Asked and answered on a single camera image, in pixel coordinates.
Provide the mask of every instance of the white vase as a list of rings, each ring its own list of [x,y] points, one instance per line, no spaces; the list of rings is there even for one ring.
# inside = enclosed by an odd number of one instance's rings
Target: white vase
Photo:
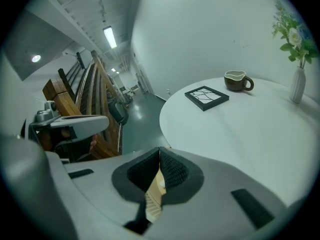
[[[294,102],[299,104],[302,95],[304,94],[305,91],[305,86],[306,86],[306,75],[305,75],[305,70],[301,67],[297,67],[292,84],[291,84],[291,89],[290,89],[290,99]]]

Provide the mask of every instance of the picture frame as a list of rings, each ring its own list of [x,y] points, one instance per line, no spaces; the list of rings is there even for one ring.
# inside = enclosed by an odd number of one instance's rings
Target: picture frame
[[[184,95],[194,104],[196,104],[202,111],[211,109],[229,100],[228,95],[205,85],[185,92]]]

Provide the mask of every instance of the floor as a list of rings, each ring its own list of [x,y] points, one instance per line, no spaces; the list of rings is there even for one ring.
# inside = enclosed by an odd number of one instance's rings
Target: floor
[[[129,104],[129,118],[123,126],[122,154],[128,154],[154,147],[169,147],[159,124],[160,111],[164,101],[150,93],[140,91]]]

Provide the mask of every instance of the fluorescent light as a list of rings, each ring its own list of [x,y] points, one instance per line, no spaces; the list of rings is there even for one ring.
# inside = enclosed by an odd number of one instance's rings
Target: fluorescent light
[[[36,55],[31,60],[32,60],[32,62],[38,62],[40,59],[41,59],[41,56],[40,55]]]
[[[112,32],[111,26],[108,26],[108,27],[104,28],[103,29],[103,33],[104,33],[106,39],[108,40],[110,47],[112,49],[116,48],[117,44],[116,44],[116,40],[115,40],[115,37],[114,37],[114,33]]]

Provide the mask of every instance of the brown mug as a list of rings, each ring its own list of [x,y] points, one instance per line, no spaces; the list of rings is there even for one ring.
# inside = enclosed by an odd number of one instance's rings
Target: brown mug
[[[247,82],[250,82],[250,87],[247,88]],[[226,87],[231,91],[251,91],[255,84],[251,78],[247,77],[244,71],[228,71],[224,74],[224,82]]]

